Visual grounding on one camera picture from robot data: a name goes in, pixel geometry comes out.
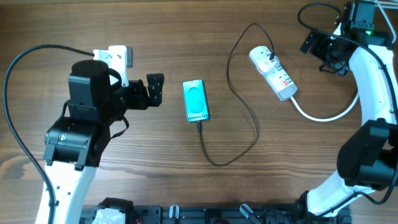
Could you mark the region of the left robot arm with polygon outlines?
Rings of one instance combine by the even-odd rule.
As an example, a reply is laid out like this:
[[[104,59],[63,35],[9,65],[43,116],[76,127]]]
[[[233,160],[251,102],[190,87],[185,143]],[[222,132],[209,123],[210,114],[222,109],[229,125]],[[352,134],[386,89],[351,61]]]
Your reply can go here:
[[[116,121],[126,121],[127,110],[146,110],[162,102],[164,74],[147,76],[148,85],[133,80],[122,86],[120,73],[100,60],[72,65],[70,98],[45,135],[44,186],[36,223],[78,223],[90,185],[110,140]]]

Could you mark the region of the Galaxy smartphone teal screen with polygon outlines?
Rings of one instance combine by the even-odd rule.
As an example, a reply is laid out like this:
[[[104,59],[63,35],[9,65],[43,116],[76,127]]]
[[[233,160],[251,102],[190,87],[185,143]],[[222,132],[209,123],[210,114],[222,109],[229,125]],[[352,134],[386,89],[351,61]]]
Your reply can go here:
[[[208,120],[210,114],[203,80],[190,80],[182,83],[187,121],[194,123]]]

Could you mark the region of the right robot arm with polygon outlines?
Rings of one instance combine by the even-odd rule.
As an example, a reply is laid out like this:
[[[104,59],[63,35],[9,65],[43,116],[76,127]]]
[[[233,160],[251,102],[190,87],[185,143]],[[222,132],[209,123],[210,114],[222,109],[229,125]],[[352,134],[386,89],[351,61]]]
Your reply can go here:
[[[350,1],[338,11],[336,30],[309,27],[301,46],[322,60],[320,70],[344,74],[351,70],[361,102],[362,125],[338,153],[336,171],[319,187],[296,201],[292,219],[324,222],[359,197],[384,191],[383,204],[397,185],[397,81],[394,44],[374,27],[376,4]]]

